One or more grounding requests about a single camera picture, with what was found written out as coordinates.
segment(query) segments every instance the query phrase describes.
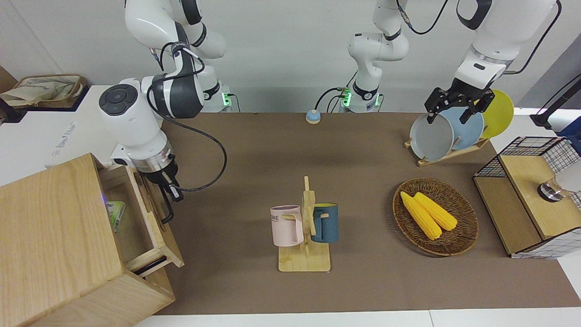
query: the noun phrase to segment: pink mug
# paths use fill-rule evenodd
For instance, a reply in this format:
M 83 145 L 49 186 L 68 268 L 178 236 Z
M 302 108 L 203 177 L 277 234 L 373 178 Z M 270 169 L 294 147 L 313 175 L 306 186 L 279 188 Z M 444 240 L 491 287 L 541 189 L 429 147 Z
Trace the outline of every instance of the pink mug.
M 279 205 L 270 208 L 272 242 L 276 246 L 295 246 L 303 242 L 303 219 L 299 205 Z

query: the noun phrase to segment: mug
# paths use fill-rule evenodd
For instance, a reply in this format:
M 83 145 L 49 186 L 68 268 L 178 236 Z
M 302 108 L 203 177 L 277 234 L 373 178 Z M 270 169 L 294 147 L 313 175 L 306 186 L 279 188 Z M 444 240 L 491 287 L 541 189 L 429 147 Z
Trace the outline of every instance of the mug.
M 337 203 L 315 203 L 313 212 L 316 235 L 311 240 L 318 243 L 333 243 L 339 240 L 339 206 Z
M 295 246 L 304 241 L 303 220 L 299 205 L 270 208 L 272 242 L 278 247 Z

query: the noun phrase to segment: brown tabletop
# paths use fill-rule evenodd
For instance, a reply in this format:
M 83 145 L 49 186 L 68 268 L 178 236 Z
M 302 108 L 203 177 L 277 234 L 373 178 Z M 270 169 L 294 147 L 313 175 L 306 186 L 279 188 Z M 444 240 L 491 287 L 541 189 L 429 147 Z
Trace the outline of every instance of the brown tabletop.
M 228 150 L 224 176 L 174 204 L 171 228 L 185 266 L 168 266 L 176 302 L 160 314 L 238 314 L 574 307 L 581 303 L 557 261 L 510 259 L 472 182 L 495 155 L 483 149 L 423 168 L 402 146 L 418 114 L 200 114 L 183 123 Z M 164 125 L 180 166 L 196 187 L 220 170 L 212 141 Z M 269 208 L 300 204 L 303 176 L 318 202 L 339 204 L 340 239 L 328 273 L 282 273 Z M 480 236 L 467 253 L 434 258 L 394 223 L 397 186 L 414 177 L 450 183 L 474 207 Z

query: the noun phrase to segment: mug handle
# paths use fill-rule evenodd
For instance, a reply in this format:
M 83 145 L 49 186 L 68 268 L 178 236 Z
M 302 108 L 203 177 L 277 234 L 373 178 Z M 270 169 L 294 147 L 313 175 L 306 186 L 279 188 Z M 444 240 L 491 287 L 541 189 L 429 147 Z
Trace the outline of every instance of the mug handle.
M 295 214 L 290 214 L 290 215 L 281 215 L 281 217 L 283 219 L 286 219 L 287 221 L 295 221 L 295 238 L 293 239 L 294 242 L 298 242 L 299 241 L 299 233 L 303 233 L 303 225 L 302 223 L 299 224 L 298 221 L 298 217 Z
M 323 218 L 329 218 L 329 214 L 321 214 L 321 240 L 325 239 L 325 224 L 323 223 Z

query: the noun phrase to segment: blue mug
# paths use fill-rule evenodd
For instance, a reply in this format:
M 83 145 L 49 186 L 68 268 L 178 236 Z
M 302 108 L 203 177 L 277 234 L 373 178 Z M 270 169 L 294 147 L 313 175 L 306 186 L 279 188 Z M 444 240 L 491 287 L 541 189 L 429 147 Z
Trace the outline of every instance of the blue mug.
M 316 235 L 311 240 L 318 243 L 333 243 L 339 240 L 339 207 L 337 203 L 315 203 L 313 212 Z

